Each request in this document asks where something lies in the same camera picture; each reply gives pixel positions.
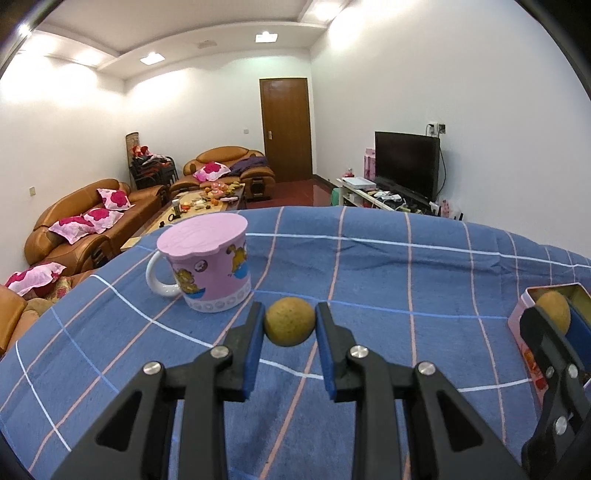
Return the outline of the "green kiwi fruit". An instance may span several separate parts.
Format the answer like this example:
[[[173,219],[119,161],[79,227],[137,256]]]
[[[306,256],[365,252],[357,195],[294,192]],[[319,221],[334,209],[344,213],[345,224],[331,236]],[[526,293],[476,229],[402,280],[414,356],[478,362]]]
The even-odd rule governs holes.
[[[315,330],[315,310],[306,300],[284,297],[266,310],[266,336],[280,347],[294,347],[303,343]]]
[[[564,295],[555,290],[547,291],[538,298],[536,305],[546,312],[563,335],[567,334],[571,326],[571,311]]]

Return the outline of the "pink metal tin box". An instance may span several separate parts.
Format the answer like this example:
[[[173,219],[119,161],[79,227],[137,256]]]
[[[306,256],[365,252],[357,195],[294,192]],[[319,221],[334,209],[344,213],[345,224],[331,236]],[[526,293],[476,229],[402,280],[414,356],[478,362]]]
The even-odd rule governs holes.
[[[508,320],[518,349],[533,382],[533,389],[539,399],[548,390],[552,376],[551,365],[541,357],[542,347],[558,337],[569,352],[578,357],[575,365],[579,368],[579,381],[586,394],[590,393],[590,360],[581,360],[568,341],[568,332],[563,335],[546,312],[536,305],[538,298],[547,291],[558,291],[567,298],[590,327],[590,294],[580,283],[534,286],[525,289]]]

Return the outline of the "blue plaid tablecloth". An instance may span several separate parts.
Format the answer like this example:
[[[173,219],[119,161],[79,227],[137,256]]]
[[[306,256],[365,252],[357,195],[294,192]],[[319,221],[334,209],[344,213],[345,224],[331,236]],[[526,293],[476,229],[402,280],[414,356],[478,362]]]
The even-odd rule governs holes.
[[[287,207],[143,237],[1,362],[5,479],[586,479],[588,259]]]

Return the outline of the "pink cartoon mug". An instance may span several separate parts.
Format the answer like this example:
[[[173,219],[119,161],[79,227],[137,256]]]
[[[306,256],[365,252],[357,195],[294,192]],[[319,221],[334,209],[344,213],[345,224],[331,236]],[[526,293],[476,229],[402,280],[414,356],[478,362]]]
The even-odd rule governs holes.
[[[191,309],[218,313],[252,292],[247,264],[249,222],[237,213],[194,216],[163,230],[145,280],[162,297],[180,295]]]

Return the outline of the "brown leather sofa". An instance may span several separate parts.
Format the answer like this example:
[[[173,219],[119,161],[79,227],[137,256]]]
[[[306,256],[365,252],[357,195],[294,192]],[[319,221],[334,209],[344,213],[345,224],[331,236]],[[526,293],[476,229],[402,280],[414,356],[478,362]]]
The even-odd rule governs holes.
[[[104,208],[97,193],[99,188],[123,190],[133,207],[102,234],[93,232],[83,215],[94,208]],[[27,263],[36,266],[55,262],[66,275],[96,268],[120,253],[132,237],[165,203],[168,189],[152,186],[133,191],[116,179],[103,179],[82,187],[48,207],[38,218],[26,240]]]

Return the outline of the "pink floral pillow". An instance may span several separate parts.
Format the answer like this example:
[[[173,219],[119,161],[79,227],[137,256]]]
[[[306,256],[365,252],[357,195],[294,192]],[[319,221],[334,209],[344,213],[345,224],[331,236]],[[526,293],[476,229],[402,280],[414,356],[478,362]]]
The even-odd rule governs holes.
[[[224,175],[231,173],[231,169],[225,164],[219,162],[209,162],[201,167],[197,172],[193,173],[192,176],[197,182],[215,182]]]
[[[105,209],[109,211],[124,212],[133,207],[127,194],[123,190],[102,189],[97,190]]]
[[[105,208],[94,208],[83,215],[83,218],[92,225],[93,232],[97,234],[112,228],[122,217],[122,212]]]

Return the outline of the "black television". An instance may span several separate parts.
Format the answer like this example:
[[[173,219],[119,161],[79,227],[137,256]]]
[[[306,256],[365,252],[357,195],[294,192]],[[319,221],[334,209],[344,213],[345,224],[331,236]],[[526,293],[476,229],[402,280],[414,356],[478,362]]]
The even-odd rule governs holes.
[[[375,152],[377,183],[436,200],[441,154],[437,137],[377,131]]]

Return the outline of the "cluttered coffee table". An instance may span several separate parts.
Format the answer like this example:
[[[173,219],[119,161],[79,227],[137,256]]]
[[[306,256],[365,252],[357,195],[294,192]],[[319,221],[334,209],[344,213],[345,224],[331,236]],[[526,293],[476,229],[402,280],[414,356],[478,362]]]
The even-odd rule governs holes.
[[[245,208],[245,184],[243,183],[232,183],[221,189],[206,187],[204,190],[181,192],[161,213],[156,214],[144,227],[140,228],[138,233],[128,239],[121,250],[128,250],[143,236],[185,219],[242,208]]]

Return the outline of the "white tv stand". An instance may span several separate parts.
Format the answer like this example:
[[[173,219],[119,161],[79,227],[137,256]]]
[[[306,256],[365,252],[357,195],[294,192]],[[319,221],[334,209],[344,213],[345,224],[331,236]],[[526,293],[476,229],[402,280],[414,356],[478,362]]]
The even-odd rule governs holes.
[[[447,201],[436,203],[421,196],[381,190],[362,177],[336,179],[332,200],[341,206],[363,207],[401,213],[416,213],[464,221],[465,214],[454,210]]]

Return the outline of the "black rack with clutter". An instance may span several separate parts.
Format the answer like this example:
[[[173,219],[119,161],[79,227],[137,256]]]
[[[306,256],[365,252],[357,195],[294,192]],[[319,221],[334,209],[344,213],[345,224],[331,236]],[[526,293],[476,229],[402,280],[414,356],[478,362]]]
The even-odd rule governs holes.
[[[131,181],[136,190],[152,186],[171,186],[178,180],[174,160],[169,156],[154,154],[147,145],[139,142],[139,133],[125,136],[127,165]]]

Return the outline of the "brown wooden door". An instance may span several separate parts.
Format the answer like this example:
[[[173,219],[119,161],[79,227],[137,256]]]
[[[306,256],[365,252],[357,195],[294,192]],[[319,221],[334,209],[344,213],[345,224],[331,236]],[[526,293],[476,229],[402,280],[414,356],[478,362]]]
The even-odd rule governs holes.
[[[311,109],[307,78],[259,80],[264,152],[276,181],[311,179]]]

